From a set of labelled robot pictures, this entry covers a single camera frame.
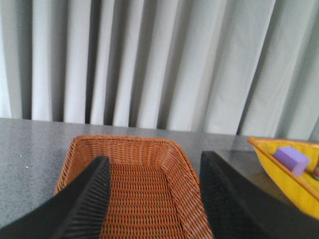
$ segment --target orange wicker basket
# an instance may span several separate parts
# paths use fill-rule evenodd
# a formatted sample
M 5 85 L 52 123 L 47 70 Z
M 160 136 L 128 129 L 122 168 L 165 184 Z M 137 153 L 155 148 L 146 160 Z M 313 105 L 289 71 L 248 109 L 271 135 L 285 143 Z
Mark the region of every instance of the orange wicker basket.
M 213 238 L 199 179 L 180 146 L 161 138 L 82 135 L 73 139 L 55 193 L 98 155 L 111 166 L 101 238 Z

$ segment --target yellow tray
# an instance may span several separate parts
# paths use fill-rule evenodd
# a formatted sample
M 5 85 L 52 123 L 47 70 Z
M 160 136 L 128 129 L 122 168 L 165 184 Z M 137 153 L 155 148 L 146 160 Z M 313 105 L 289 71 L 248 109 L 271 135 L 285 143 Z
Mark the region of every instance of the yellow tray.
M 253 137 L 250 137 L 248 142 L 254 146 L 261 165 L 283 193 L 301 211 L 319 219 L 319 181 L 313 177 L 319 144 Z M 282 146 L 292 146 L 310 159 L 307 169 L 300 177 L 295 176 L 273 157 L 277 148 Z

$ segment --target small bottle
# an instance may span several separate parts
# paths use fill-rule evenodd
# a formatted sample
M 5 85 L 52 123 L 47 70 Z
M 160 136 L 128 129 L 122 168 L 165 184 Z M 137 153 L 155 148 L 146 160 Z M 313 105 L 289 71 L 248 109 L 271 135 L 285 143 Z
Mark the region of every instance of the small bottle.
M 319 180 L 319 160 L 318 160 L 318 163 L 314 169 L 314 177 Z

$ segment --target wicker basket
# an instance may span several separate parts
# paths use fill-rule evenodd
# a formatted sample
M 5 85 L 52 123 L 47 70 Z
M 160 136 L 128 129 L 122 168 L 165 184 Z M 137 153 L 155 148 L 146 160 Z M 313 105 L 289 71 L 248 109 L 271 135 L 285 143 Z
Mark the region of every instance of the wicker basket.
M 319 144 L 284 139 L 249 138 L 265 171 L 283 193 L 304 213 L 319 219 L 319 181 L 313 177 L 318 161 Z M 278 147 L 292 146 L 310 159 L 305 172 L 297 177 L 273 154 Z
M 82 135 L 73 139 L 55 193 L 98 155 L 111 164 L 111 195 L 101 238 L 213 238 L 199 179 L 167 139 Z

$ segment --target purple foam cube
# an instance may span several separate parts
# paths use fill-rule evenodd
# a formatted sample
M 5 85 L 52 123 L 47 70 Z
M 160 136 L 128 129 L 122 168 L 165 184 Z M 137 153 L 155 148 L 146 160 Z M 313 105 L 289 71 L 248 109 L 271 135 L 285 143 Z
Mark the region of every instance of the purple foam cube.
M 290 146 L 279 147 L 274 157 L 297 177 L 302 175 L 310 162 L 307 156 Z

